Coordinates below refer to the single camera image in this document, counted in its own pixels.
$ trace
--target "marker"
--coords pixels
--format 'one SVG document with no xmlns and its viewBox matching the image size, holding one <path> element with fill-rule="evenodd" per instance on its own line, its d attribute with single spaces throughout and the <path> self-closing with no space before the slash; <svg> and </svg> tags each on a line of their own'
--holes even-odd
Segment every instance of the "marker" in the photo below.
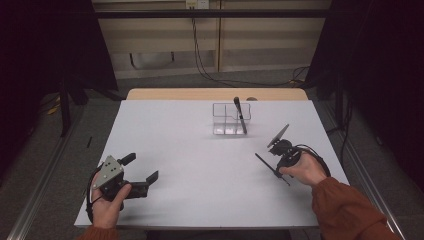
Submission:
<svg viewBox="0 0 424 240">
<path fill-rule="evenodd" d="M 246 124 L 244 123 L 244 118 L 243 118 L 243 114 L 241 113 L 241 106 L 240 106 L 240 100 L 238 97 L 234 98 L 234 104 L 236 105 L 237 111 L 239 112 L 239 118 L 241 121 L 241 126 L 243 127 L 243 132 L 244 134 L 247 134 L 247 128 L 246 128 Z"/>
<path fill-rule="evenodd" d="M 255 156 L 257 157 L 257 158 L 259 158 L 259 160 L 261 160 L 264 164 L 265 164 L 265 166 L 267 166 L 269 169 L 271 169 L 271 171 L 272 171 L 272 173 L 274 173 L 274 175 L 277 177 L 277 178 L 279 178 L 279 179 L 282 179 L 282 180 L 284 180 L 284 182 L 286 182 L 287 183 L 287 185 L 289 185 L 290 186 L 290 183 L 289 182 L 287 182 L 287 180 L 286 179 L 284 179 L 283 178 L 283 174 L 281 174 L 280 172 L 278 172 L 277 170 L 274 170 L 267 162 L 265 162 L 265 160 L 263 160 L 262 158 L 261 158 L 261 156 L 259 156 L 259 154 L 257 154 L 257 153 L 255 153 Z"/>
</svg>

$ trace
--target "table surface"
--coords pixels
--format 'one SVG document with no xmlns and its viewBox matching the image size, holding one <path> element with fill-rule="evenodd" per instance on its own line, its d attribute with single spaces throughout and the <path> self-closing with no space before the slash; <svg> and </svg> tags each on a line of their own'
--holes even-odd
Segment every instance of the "table surface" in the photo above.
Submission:
<svg viewBox="0 0 424 240">
<path fill-rule="evenodd" d="M 300 88 L 136 88 L 127 100 L 233 100 L 235 96 L 240 101 L 308 100 Z"/>
<path fill-rule="evenodd" d="M 252 95 L 254 89 L 247 95 L 237 91 L 243 97 L 262 96 Z M 289 123 L 284 138 L 313 147 L 332 175 L 347 183 L 313 103 L 249 102 L 248 135 L 222 136 L 212 134 L 211 108 L 216 102 L 228 101 L 122 102 L 101 161 L 108 155 L 122 158 L 135 152 L 137 159 L 125 167 L 125 179 L 144 181 L 159 170 L 159 180 L 147 198 L 125 201 L 118 226 L 162 230 L 317 226 L 310 187 L 290 177 L 288 186 L 254 155 L 275 167 L 279 158 L 266 146 Z M 90 225 L 85 202 L 75 225 Z"/>
</svg>

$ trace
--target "clear plastic container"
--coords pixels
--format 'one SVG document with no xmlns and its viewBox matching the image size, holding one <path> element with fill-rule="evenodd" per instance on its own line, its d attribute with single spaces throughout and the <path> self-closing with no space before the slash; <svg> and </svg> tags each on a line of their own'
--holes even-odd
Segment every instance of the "clear plastic container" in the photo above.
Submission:
<svg viewBox="0 0 424 240">
<path fill-rule="evenodd" d="M 248 128 L 250 116 L 250 104 L 240 103 L 243 120 Z M 213 104 L 213 134 L 217 135 L 237 135 L 245 134 L 241 123 L 240 115 L 234 103 L 214 103 Z"/>
</svg>

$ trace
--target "hand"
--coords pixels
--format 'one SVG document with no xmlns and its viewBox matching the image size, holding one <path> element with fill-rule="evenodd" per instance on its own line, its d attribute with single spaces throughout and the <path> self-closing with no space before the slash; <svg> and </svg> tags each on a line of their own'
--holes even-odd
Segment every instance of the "hand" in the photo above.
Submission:
<svg viewBox="0 0 424 240">
<path fill-rule="evenodd" d="M 124 199 L 131 191 L 131 184 L 125 184 L 116 195 L 112 202 L 100 198 L 93 204 L 93 226 L 103 229 L 115 228 L 118 222 L 119 211 Z M 91 193 L 92 201 L 95 201 L 102 196 L 100 189 L 93 190 Z"/>
<path fill-rule="evenodd" d="M 321 164 L 309 153 L 303 152 L 300 160 L 292 167 L 281 167 L 281 174 L 291 175 L 297 178 L 301 183 L 314 187 L 322 180 L 327 178 Z"/>
</svg>

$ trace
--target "dark curtain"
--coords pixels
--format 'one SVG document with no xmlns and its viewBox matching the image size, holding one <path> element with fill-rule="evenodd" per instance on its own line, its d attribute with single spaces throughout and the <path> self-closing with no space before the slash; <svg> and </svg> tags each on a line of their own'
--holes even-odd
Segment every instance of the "dark curtain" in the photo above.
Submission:
<svg viewBox="0 0 424 240">
<path fill-rule="evenodd" d="M 344 24 L 327 19 L 307 81 L 325 98 L 343 76 L 355 106 L 424 190 L 424 2 L 334 0 L 332 9 L 342 2 L 359 12 Z"/>
<path fill-rule="evenodd" d="M 75 11 L 94 12 L 90 0 L 0 1 L 0 175 L 35 126 L 40 100 L 65 75 L 81 89 L 84 81 L 117 89 L 97 19 L 68 14 Z"/>
</svg>

